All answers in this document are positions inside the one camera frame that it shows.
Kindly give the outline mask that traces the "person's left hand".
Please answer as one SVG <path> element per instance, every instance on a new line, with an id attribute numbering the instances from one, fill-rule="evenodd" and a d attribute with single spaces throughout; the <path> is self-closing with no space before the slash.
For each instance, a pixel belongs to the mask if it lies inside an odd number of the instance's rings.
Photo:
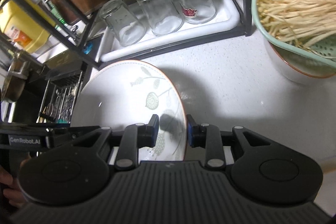
<path id="1" fill-rule="evenodd" d="M 1 184 L 5 186 L 4 190 L 2 190 L 2 193 L 8 200 L 10 205 L 20 208 L 26 203 L 22 191 L 19 188 L 18 180 L 16 178 L 13 178 L 13 176 L 8 173 L 2 166 Z"/>

